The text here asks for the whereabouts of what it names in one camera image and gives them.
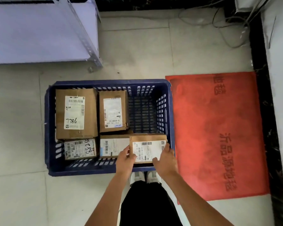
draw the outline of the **red mat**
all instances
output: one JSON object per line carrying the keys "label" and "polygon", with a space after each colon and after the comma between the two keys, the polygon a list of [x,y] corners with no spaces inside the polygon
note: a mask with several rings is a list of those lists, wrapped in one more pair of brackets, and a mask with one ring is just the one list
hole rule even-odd
{"label": "red mat", "polygon": [[179,173],[206,201],[269,193],[254,72],[166,76]]}

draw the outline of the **white shoe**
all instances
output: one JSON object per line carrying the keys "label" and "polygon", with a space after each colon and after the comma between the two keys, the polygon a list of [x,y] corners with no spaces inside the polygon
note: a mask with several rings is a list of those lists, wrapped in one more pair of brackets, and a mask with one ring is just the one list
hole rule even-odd
{"label": "white shoe", "polygon": [[156,171],[148,171],[147,172],[147,183],[158,182],[161,184],[161,177],[158,175]]}
{"label": "white shoe", "polygon": [[133,172],[131,174],[129,181],[130,181],[130,186],[132,186],[132,184],[134,182],[137,182],[137,181],[144,181],[145,182],[146,180],[144,178],[144,173],[139,171],[139,172]]}

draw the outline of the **plastic crate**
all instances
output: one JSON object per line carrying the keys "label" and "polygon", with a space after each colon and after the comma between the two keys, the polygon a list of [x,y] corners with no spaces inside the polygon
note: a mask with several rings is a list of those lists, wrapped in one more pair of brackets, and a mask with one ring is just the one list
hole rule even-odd
{"label": "plastic crate", "polygon": [[[130,128],[135,133],[165,133],[175,149],[171,84],[165,79],[61,81],[45,94],[45,163],[51,176],[115,173],[116,159],[65,160],[64,143],[55,137],[55,90],[127,90]],[[155,170],[152,163],[134,164],[132,171]]]}

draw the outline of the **brown package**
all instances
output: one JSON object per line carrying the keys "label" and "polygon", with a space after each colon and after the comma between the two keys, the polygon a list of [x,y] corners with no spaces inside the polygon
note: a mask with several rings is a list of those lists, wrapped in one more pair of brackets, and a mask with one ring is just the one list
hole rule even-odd
{"label": "brown package", "polygon": [[112,135],[100,136],[100,158],[117,158],[119,153],[129,145],[133,134],[131,129],[113,132]]}
{"label": "brown package", "polygon": [[157,157],[159,160],[161,151],[167,143],[165,134],[133,134],[130,136],[130,152],[135,153],[136,163],[152,163],[152,158]]}
{"label": "brown package", "polygon": [[65,140],[65,160],[92,159],[99,155],[96,139]]}
{"label": "brown package", "polygon": [[128,128],[127,91],[100,91],[100,132],[113,132]]}
{"label": "brown package", "polygon": [[[70,104],[70,101],[79,101],[79,103]],[[97,91],[94,89],[56,89],[55,104],[57,139],[92,139],[98,136]]]}

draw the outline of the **forearm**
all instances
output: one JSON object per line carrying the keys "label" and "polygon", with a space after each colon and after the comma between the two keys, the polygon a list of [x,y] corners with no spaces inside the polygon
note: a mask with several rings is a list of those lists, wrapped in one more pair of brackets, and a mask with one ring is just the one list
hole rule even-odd
{"label": "forearm", "polygon": [[117,224],[119,205],[126,180],[123,175],[114,175],[85,226],[113,226]]}
{"label": "forearm", "polygon": [[164,178],[181,204],[191,226],[198,225],[232,225],[217,210],[202,199],[183,178],[174,173]]}

